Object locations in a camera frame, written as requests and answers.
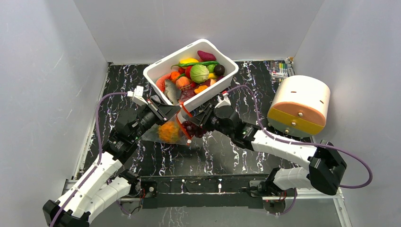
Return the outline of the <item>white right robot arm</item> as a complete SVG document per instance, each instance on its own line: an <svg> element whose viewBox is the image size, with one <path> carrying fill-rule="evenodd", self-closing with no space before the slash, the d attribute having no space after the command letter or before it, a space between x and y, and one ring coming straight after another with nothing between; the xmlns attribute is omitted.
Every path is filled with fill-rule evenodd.
<svg viewBox="0 0 401 227"><path fill-rule="evenodd" d="M291 188L314 188L335 195L347 168L344 159L332 145L303 143L273 135L264 128L242 121L229 105L208 106L189 121L207 131L219 131L240 148L264 152L286 159L298 166L275 168L266 180L267 192L280 195Z"/></svg>

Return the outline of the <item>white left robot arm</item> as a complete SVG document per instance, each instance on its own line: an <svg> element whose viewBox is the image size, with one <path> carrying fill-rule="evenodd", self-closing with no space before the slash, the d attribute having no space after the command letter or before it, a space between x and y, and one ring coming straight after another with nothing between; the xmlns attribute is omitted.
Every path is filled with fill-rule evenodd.
<svg viewBox="0 0 401 227"><path fill-rule="evenodd" d="M118 199L138 196L140 177L125 170L106 184L138 148L141 136L154 125L163 125L181 108L155 99L144 100L130 95L138 108L119 111L110 136L100 145L100 153L92 166L60 198L43 206L46 224L50 227L88 227L93 220Z"/></svg>

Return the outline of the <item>orange toy pineapple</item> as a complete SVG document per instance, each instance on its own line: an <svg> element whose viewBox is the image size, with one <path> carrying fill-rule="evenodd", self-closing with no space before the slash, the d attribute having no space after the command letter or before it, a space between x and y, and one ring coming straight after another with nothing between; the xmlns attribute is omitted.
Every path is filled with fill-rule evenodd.
<svg viewBox="0 0 401 227"><path fill-rule="evenodd" d="M159 139L164 143L175 144L180 139L180 129L177 123L171 121L159 126Z"/></svg>

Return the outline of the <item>clear zip top bag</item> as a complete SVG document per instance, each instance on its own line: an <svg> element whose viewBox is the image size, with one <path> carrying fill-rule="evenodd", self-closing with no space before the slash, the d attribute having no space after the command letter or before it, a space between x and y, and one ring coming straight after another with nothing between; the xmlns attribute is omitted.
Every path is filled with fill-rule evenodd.
<svg viewBox="0 0 401 227"><path fill-rule="evenodd" d="M151 141L166 144L189 145L194 135L184 125L192 114L189 113L183 102L179 104L181 110L163 125L153 125L141 136L143 141Z"/></svg>

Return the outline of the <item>dark toy grapes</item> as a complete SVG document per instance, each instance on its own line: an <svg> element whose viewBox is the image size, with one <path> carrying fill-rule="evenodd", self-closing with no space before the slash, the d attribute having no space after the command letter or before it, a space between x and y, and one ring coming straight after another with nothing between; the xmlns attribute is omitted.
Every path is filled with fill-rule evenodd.
<svg viewBox="0 0 401 227"><path fill-rule="evenodd" d="M192 137L202 138L203 135L208 132L206 129L203 129L190 121L184 121L182 123L182 126L184 127L185 131L191 138Z"/></svg>

